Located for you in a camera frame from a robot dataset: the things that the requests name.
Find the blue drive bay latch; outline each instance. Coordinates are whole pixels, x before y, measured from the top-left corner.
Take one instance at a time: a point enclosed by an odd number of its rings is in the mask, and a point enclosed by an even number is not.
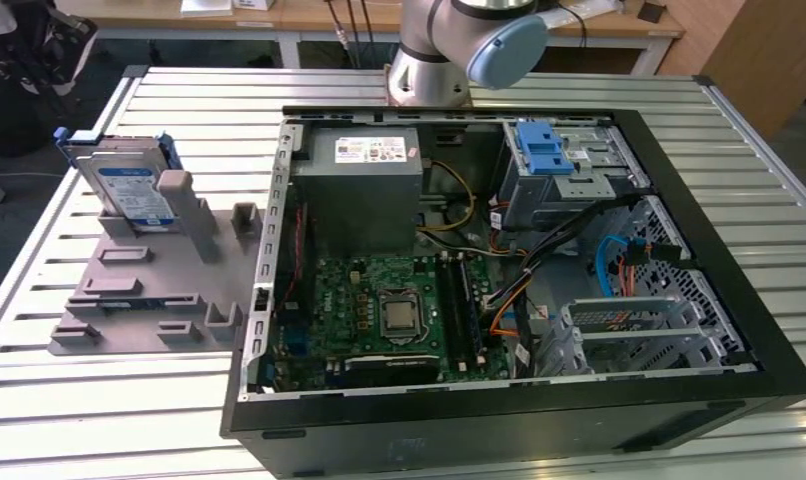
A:
[[[548,122],[521,122],[517,132],[522,152],[528,158],[528,171],[533,175],[572,175],[573,162],[564,155],[564,140]]]

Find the motherboard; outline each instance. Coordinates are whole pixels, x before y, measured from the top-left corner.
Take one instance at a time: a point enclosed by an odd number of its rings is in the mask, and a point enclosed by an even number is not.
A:
[[[282,326],[288,387],[509,378],[505,347],[478,323],[486,268],[480,256],[322,258],[312,321]]]

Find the desk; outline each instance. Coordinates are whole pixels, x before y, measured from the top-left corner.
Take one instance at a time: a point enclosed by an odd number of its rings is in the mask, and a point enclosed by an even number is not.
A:
[[[377,41],[401,40],[400,0],[372,0],[369,11]],[[685,30],[665,13],[657,24],[637,18],[642,0],[628,0],[626,14],[616,12],[586,21],[590,48],[641,50],[632,73],[653,75],[676,38]],[[170,40],[274,40],[282,49],[285,68],[301,68],[300,42],[337,42],[329,7],[322,0],[278,0],[270,11],[237,9],[230,17],[182,18],[181,0],[57,0],[59,9],[90,18],[101,26],[101,38]],[[336,2],[349,26],[345,2]],[[354,5],[357,25],[368,37],[361,5]],[[574,47],[581,40],[576,23],[553,30],[550,46]]]
[[[474,86],[472,95],[476,106],[641,112],[806,364],[806,190],[716,89],[690,77],[533,74],[508,90]],[[153,68],[122,80],[95,129],[166,130],[211,208],[265,206],[282,106],[384,103],[380,71]],[[73,170],[0,287],[0,480],[273,480],[241,444],[219,437],[230,352],[47,352],[103,231],[99,211]],[[444,480],[806,479],[806,401],[670,451],[417,473]]]

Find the blue cable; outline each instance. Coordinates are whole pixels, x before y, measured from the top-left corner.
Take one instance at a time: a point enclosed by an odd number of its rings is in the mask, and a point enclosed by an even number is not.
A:
[[[608,244],[610,242],[617,242],[628,247],[629,239],[617,235],[606,235],[600,243],[598,248],[596,249],[596,274],[600,277],[600,286],[602,287],[602,294],[606,297],[614,296],[612,284],[608,283],[608,272],[605,266],[605,254],[608,253]]]

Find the ram slot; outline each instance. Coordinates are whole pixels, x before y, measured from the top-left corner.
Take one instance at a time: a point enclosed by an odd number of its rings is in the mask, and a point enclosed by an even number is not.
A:
[[[437,283],[448,360],[452,367],[456,365],[457,369],[465,372],[476,364],[477,354],[466,320],[469,310],[466,293],[470,292],[465,290],[461,265],[462,263],[457,259],[441,259],[437,262]]]
[[[486,358],[484,357],[484,337],[481,335],[481,325],[478,321],[478,303],[474,299],[474,289],[477,288],[477,285],[472,283],[472,276],[469,274],[469,267],[465,259],[460,261],[460,277],[462,279],[462,289],[466,293],[465,318],[469,327],[468,338],[472,339],[472,343],[474,346],[477,364],[478,366],[482,366],[486,363]]]

